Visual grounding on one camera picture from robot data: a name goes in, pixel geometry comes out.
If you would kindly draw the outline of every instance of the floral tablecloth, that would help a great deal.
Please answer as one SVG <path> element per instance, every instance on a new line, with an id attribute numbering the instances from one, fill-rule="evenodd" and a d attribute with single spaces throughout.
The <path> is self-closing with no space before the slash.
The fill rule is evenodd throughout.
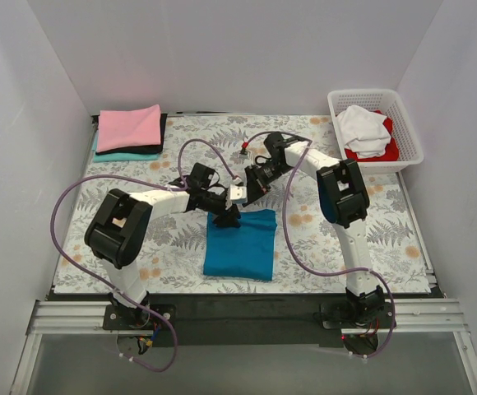
<path id="1" fill-rule="evenodd" d="M 185 116 L 169 118 L 164 152 L 159 160 L 146 162 L 90 163 L 86 175 L 121 174 L 149 182 L 166 184 L 178 177 L 178 149 L 190 138 L 201 137 L 218 147 L 237 174 L 250 159 L 239 155 L 247 137 L 263 131 L 291 131 L 313 139 L 313 146 L 331 156 L 340 157 L 331 120 L 326 116 Z M 265 154 L 262 138 L 250 145 L 251 151 Z M 200 161 L 217 169 L 223 184 L 229 176 L 215 153 L 194 143 L 185 150 L 183 168 L 189 171 Z M 323 278 L 302 270 L 289 255 L 282 231 L 281 208 L 288 175 L 278 179 L 264 198 L 245 211 L 270 208 L 277 212 L 273 281 L 202 275 L 206 255 L 206 213 L 162 217 L 148 228 L 137 264 L 140 277 L 151 293 L 310 293 L 344 292 L 345 278 Z M 394 292 L 429 292 L 424 256 L 406 205 L 405 195 L 395 174 L 365 177 L 370 208 L 367 238 L 374 269 L 389 282 Z M 65 250 L 82 265 L 106 276 L 99 260 L 84 244 L 83 236 L 104 195 L 111 188 L 127 192 L 145 187 L 98 179 L 84 184 L 72 214 Z M 316 270 L 338 271 L 345 268 L 333 228 L 324 219 L 318 204 L 317 185 L 298 173 L 288 204 L 289 234 L 303 261 Z M 106 286 L 61 259 L 54 279 L 54 292 L 106 293 Z"/>

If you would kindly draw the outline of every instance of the red cloth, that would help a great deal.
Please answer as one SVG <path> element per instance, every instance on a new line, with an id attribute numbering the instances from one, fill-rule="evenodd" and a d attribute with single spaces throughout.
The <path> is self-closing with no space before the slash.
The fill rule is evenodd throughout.
<path id="1" fill-rule="evenodd" d="M 382 112 L 379 110 L 374 111 L 374 113 L 382 114 Z M 349 159 L 354 159 L 358 162 L 394 162 L 398 160 L 400 157 L 400 149 L 397 147 L 396 140 L 394 140 L 394 137 L 392 137 L 394 124 L 392 120 L 387 117 L 387 119 L 383 121 L 383 126 L 391 135 L 391 140 L 385 148 L 385 155 L 375 156 L 373 158 L 360 159 L 357 157 L 357 154 L 355 152 L 345 149 L 346 157 Z"/>

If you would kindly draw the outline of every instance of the white basket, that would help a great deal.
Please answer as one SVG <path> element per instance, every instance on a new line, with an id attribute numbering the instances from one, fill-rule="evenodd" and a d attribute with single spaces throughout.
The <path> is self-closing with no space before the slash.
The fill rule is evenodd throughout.
<path id="1" fill-rule="evenodd" d="M 340 154 L 346 159 L 345 144 L 340 134 L 336 115 L 350 105 L 359 105 L 368 111 L 379 109 L 394 123 L 392 136 L 400 150 L 400 157 L 395 162 L 359 162 L 363 174 L 386 174 L 403 170 L 408 165 L 417 165 L 423 160 L 412 122 L 397 92 L 390 89 L 351 89 L 332 91 L 328 94 L 328 106 L 336 131 Z"/>

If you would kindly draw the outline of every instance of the folded blue cloth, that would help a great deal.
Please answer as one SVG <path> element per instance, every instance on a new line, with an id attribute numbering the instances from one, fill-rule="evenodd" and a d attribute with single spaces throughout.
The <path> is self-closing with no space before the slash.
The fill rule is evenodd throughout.
<path id="1" fill-rule="evenodd" d="M 273 210 L 241 212 L 240 228 L 217 228 L 207 216 L 206 276 L 271 281 L 277 222 Z"/>
<path id="2" fill-rule="evenodd" d="M 121 160 L 157 160 L 158 158 L 160 158 L 160 155 L 158 154 L 142 155 L 142 154 L 128 154 L 123 152 L 96 155 L 97 145 L 98 145 L 98 133 L 96 133 L 96 136 L 94 137 L 94 142 L 92 143 L 92 151 L 94 151 L 94 156 L 92 157 L 92 161 L 94 163 L 116 162 Z"/>

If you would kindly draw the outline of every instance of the pink towel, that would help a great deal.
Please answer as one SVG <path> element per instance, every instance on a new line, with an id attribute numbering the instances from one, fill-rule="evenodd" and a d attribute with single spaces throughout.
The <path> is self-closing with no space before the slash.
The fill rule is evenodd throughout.
<path id="1" fill-rule="evenodd" d="M 97 152 L 160 143 L 159 105 L 134 111 L 100 111 Z"/>

